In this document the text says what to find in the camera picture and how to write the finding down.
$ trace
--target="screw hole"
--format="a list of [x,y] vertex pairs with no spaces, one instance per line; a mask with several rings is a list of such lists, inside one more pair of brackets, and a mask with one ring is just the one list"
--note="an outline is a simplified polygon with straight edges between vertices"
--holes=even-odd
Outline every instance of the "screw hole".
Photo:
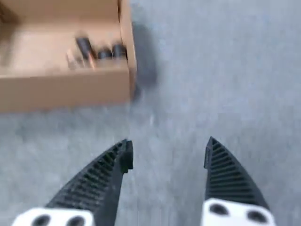
[[250,211],[248,212],[248,219],[260,223],[267,223],[267,218],[258,211]]
[[41,215],[33,221],[32,226],[46,226],[50,222],[50,216],[49,215]]
[[220,204],[211,205],[209,210],[213,213],[218,214],[218,215],[228,215],[229,214],[227,209],[224,206],[220,205]]
[[67,226],[84,226],[85,224],[85,220],[83,217],[73,217],[71,218],[68,223]]

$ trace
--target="black cylinder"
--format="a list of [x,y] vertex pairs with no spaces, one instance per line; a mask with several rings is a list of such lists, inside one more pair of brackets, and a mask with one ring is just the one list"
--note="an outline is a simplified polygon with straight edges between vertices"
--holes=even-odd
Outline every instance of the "black cylinder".
[[97,58],[100,60],[105,58],[112,58],[112,51],[108,47],[104,47],[98,50]]
[[118,44],[115,44],[113,46],[113,57],[115,58],[120,58],[120,57],[126,57],[127,58],[127,48],[118,43]]
[[92,54],[93,57],[95,57],[95,52],[92,49],[90,40],[88,37],[77,37],[75,38],[76,44],[79,47],[79,50],[83,56],[84,59],[88,59],[89,53]]

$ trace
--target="open cardboard box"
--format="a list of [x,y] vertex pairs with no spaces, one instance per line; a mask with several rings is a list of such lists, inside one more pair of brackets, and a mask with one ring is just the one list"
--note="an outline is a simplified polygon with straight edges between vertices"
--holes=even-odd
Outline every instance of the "open cardboard box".
[[[116,104],[135,89],[127,0],[0,0],[0,112]],[[95,46],[122,41],[127,60],[70,70],[78,32]]]

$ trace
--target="small object in box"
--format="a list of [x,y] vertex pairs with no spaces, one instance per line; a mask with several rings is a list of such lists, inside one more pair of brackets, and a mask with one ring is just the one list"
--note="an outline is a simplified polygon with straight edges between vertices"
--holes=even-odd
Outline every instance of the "small object in box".
[[70,69],[75,69],[77,67],[78,65],[77,60],[75,59],[74,54],[72,53],[71,50],[67,51],[66,60],[67,60],[68,67]]
[[120,57],[126,57],[127,58],[127,48],[122,45],[121,43],[117,43],[113,45],[113,57],[114,58],[120,58]]
[[88,60],[91,67],[93,69],[95,69],[95,63],[94,63],[94,59],[95,59],[95,52],[92,49],[90,40],[88,37],[76,37],[75,38],[76,44],[79,47],[79,50],[83,56],[83,58],[85,60]]
[[112,51],[108,47],[103,47],[102,49],[98,50],[97,58],[99,60],[105,58],[112,58]]

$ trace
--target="carpeted floor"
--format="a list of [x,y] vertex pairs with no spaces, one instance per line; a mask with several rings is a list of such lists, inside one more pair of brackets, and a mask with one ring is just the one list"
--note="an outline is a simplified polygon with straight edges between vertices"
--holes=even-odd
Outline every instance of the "carpeted floor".
[[115,142],[134,143],[117,226],[198,226],[210,136],[279,226],[301,221],[301,2],[132,0],[139,78],[124,106],[0,116],[0,225]]

